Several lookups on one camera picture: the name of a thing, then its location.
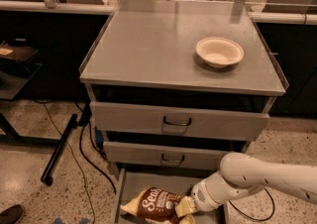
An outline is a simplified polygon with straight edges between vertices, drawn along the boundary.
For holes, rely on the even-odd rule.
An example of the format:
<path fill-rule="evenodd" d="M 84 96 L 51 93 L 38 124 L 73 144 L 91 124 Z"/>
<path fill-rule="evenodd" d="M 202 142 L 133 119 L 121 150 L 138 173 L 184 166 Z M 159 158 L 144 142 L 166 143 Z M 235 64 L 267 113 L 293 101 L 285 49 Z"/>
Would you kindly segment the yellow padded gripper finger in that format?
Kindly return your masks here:
<path fill-rule="evenodd" d="M 194 199 L 190 196 L 183 197 L 175 207 L 175 212 L 178 217 L 184 217 L 188 214 L 197 212 Z"/>
<path fill-rule="evenodd" d="M 191 214 L 188 214 L 182 217 L 178 224 L 196 224 L 196 221 Z"/>

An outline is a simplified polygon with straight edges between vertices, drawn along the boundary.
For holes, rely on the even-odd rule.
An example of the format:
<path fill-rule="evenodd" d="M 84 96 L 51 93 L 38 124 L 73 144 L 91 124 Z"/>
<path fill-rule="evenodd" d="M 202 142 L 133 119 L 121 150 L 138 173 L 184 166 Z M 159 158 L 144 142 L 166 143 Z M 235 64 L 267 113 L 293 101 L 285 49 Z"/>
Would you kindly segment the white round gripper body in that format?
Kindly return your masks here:
<path fill-rule="evenodd" d="M 196 183 L 191 190 L 196 209 L 209 212 L 230 199 L 230 185 L 219 171 Z"/>

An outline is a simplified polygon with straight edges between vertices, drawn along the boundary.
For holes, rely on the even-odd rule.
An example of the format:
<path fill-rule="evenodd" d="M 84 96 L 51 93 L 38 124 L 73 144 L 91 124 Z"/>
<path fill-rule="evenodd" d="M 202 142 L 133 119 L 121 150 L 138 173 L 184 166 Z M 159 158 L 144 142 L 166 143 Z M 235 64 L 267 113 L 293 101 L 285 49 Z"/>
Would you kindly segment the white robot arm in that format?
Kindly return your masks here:
<path fill-rule="evenodd" d="M 309 203 L 317 203 L 317 167 L 276 164 L 242 153 L 229 153 L 220 168 L 196 183 L 175 207 L 178 217 L 210 212 L 229 202 L 273 188 Z"/>

